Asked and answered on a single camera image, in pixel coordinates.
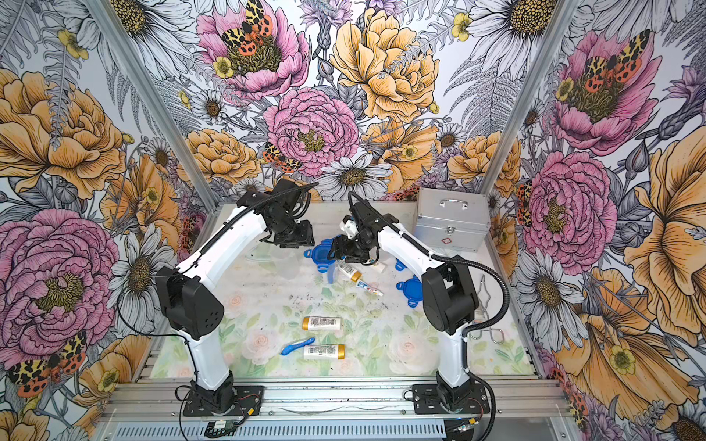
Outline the white gold tube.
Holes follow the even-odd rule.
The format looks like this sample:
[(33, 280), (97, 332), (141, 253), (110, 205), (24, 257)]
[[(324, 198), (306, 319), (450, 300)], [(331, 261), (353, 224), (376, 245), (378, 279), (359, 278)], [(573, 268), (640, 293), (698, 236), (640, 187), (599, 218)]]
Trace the white gold tube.
[(343, 319), (328, 316), (305, 316), (302, 329), (305, 331), (339, 331), (342, 329)]
[(378, 273), (382, 273), (386, 270), (386, 264), (377, 262), (371, 266), (372, 269), (377, 271)]
[(303, 349), (303, 358), (307, 360), (343, 360), (346, 357), (345, 345), (307, 345)]
[(361, 278), (360, 270), (357, 270), (354, 266), (349, 263), (339, 261), (338, 268), (347, 279), (353, 282), (357, 282)]

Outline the clear plastic cup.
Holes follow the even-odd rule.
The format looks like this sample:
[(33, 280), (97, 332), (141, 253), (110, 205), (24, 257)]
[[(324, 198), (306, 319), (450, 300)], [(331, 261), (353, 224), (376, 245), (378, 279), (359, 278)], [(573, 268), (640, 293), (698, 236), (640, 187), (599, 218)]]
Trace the clear plastic cup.
[(335, 284), (337, 273), (338, 273), (338, 262), (333, 262), (327, 267), (327, 271), (325, 272), (325, 275), (324, 275), (325, 281), (330, 285)]
[(277, 273), (283, 279), (296, 279), (300, 271), (300, 253), (295, 249), (275, 248), (272, 252), (272, 262)]

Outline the blue lid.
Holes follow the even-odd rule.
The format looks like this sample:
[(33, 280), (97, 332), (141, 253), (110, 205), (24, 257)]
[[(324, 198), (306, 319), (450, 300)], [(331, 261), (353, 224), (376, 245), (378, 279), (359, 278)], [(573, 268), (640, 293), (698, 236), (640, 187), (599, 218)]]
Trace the blue lid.
[(395, 270), (398, 272), (402, 272), (404, 270), (408, 269), (408, 266), (400, 259), (395, 259)]
[(311, 259), (316, 265), (317, 271), (326, 274), (331, 266), (334, 266), (336, 259), (332, 254), (333, 239), (325, 239), (312, 249), (305, 250), (305, 258)]
[(400, 290), (406, 297), (407, 305), (410, 308), (417, 307), (423, 301), (423, 286), (421, 280), (417, 276), (413, 276), (406, 281), (398, 282), (397, 290)]

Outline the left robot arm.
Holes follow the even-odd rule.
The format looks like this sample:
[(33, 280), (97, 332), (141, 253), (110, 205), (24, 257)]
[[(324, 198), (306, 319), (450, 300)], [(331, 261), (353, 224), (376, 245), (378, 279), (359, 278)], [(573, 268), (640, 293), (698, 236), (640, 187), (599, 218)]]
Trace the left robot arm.
[(175, 268), (157, 273), (161, 312), (189, 351), (194, 378), (188, 403), (197, 412), (224, 415), (236, 404), (218, 332), (225, 307), (213, 291), (255, 240), (283, 249), (314, 245), (313, 226), (303, 216), (316, 186), (281, 180), (271, 191), (244, 194), (205, 244)]

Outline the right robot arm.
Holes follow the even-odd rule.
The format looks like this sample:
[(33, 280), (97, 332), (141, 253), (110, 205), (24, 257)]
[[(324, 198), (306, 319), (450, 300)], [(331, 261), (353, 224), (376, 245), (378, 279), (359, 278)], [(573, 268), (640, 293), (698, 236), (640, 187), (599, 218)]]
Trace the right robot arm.
[(343, 233), (333, 240), (329, 256), (349, 264), (370, 266), (388, 253), (411, 270), (422, 286), (428, 322), (441, 334), (437, 391), (441, 406), (459, 413), (474, 391), (468, 368), (467, 328), (474, 321), (478, 296), (469, 266), (461, 257), (441, 257), (406, 231), (397, 218), (377, 211), (351, 192)]

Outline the small toothpaste middle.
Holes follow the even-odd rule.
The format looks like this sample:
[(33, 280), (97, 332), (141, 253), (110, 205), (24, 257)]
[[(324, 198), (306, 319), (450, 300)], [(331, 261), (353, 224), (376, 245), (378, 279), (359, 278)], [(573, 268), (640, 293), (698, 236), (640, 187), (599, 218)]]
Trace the small toothpaste middle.
[(361, 290), (365, 290), (365, 291), (367, 291), (369, 294), (372, 294), (372, 295), (375, 295), (375, 296), (378, 296), (378, 297), (382, 297), (382, 296), (384, 295), (384, 293), (383, 293), (381, 290), (379, 290), (378, 288), (375, 288), (375, 287), (371, 286), (370, 284), (368, 284), (367, 282), (365, 282), (365, 281), (363, 281), (363, 280), (358, 280), (357, 283), (356, 283), (356, 286), (357, 286), (358, 288), (360, 288)]

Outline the silver metal case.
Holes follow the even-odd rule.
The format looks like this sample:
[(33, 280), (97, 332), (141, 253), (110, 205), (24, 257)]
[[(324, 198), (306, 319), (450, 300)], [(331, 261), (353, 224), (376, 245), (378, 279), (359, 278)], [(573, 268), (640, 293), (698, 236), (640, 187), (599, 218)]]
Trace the silver metal case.
[(490, 229), (487, 197), (441, 189), (420, 189), (414, 235), (434, 248), (476, 252)]

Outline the blue toothbrush near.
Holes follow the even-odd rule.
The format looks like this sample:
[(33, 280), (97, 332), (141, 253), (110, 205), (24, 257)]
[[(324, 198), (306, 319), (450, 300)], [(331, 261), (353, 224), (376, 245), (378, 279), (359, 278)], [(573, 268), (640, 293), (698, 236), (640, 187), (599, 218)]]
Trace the blue toothbrush near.
[(288, 356), (289, 354), (292, 354), (292, 352), (294, 352), (296, 350), (299, 350), (304, 347), (308, 347), (309, 345), (312, 345), (314, 342), (315, 342), (315, 338), (310, 337), (310, 338), (307, 338), (303, 341), (299, 341), (299, 342), (291, 343), (290, 345), (286, 345), (286, 347), (284, 347), (281, 350), (281, 356)]

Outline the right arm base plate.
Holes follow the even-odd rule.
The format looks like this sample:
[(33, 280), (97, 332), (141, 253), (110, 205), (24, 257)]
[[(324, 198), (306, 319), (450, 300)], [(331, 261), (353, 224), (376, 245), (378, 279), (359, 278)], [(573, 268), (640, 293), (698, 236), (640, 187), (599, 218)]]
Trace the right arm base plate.
[(451, 389), (445, 384), (419, 383), (414, 384), (411, 391), (411, 400), (417, 415), (486, 415), (491, 410), (485, 387), (474, 380)]

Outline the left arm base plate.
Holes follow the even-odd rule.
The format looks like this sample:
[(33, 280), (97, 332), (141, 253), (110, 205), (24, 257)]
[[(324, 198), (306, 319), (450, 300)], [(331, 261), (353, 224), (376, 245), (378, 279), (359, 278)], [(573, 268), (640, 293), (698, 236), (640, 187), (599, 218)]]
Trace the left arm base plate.
[(265, 388), (256, 385), (228, 386), (210, 391), (191, 388), (181, 414), (185, 417), (258, 416)]

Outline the aluminium front rail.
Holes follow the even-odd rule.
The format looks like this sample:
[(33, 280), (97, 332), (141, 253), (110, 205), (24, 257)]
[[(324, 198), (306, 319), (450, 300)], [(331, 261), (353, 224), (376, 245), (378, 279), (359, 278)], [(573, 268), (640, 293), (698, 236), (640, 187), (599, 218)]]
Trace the aluminium front rail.
[(430, 378), (242, 380), (225, 415), (188, 416), (181, 381), (121, 386), (97, 440), (579, 440), (557, 382), (490, 377), (461, 413), (429, 398)]

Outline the left aluminium frame post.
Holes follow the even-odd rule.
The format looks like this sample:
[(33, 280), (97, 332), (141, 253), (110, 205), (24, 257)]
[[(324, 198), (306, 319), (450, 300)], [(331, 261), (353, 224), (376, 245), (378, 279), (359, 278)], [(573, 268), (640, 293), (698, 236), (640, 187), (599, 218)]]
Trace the left aluminium frame post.
[(143, 65), (139, 51), (123, 29), (110, 1), (88, 1), (86, 7), (97, 22), (97, 26), (103, 32), (106, 42), (112, 47), (119, 65), (124, 68), (126, 75), (145, 101), (145, 105), (156, 120), (161, 134), (175, 152), (176, 158), (178, 158), (180, 165), (183, 166), (205, 208), (209, 212), (217, 211), (220, 200), (216, 197), (202, 172), (200, 172), (185, 139), (173, 121), (165, 102), (159, 95), (150, 73)]

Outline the aluminium frame post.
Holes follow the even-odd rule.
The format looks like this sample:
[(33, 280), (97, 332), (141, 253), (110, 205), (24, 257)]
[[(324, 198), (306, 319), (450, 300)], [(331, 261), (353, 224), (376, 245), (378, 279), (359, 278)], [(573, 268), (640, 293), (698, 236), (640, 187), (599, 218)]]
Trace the aluminium frame post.
[(145, 101), (145, 105), (156, 120), (161, 134), (175, 152), (176, 158), (178, 158), (180, 165), (183, 166), (205, 208), (209, 212), (217, 211), (220, 200), (216, 197), (202, 172), (200, 172), (185, 139), (173, 121), (165, 102), (159, 95), (150, 73), (143, 65), (139, 51), (123, 29), (110, 1), (88, 1), (86, 7), (97, 22), (97, 26), (103, 32), (106, 42), (112, 47), (119, 65), (124, 68), (126, 75)]
[(530, 109), (533, 97), (539, 89), (553, 57), (561, 47), (562, 39), (570, 27), (575, 11), (580, 1), (564, 0), (557, 3), (555, 13), (551, 19), (542, 44), (533, 63), (529, 66), (526, 80), (518, 94), (513, 109), (509, 114), (507, 124), (502, 130), (495, 155), (481, 181), (479, 193), (488, 196), (496, 185), (503, 164), (509, 158), (514, 141), (516, 140), (522, 121)]

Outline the right aluminium frame post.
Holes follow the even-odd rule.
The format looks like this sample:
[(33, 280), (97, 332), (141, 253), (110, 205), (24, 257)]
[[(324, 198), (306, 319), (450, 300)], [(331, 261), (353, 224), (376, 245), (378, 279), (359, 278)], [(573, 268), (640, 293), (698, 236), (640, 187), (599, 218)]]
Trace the right aluminium frame post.
[(553, 57), (561, 47), (562, 39), (570, 27), (575, 11), (580, 1), (564, 0), (557, 3), (555, 13), (551, 19), (542, 44), (533, 63), (529, 66), (526, 80), (518, 94), (513, 109), (509, 114), (507, 124), (502, 130), (495, 155), (481, 181), (479, 193), (488, 196), (496, 185), (503, 164), (509, 158), (514, 141), (516, 140), (522, 121), (530, 109), (533, 97), (539, 89)]

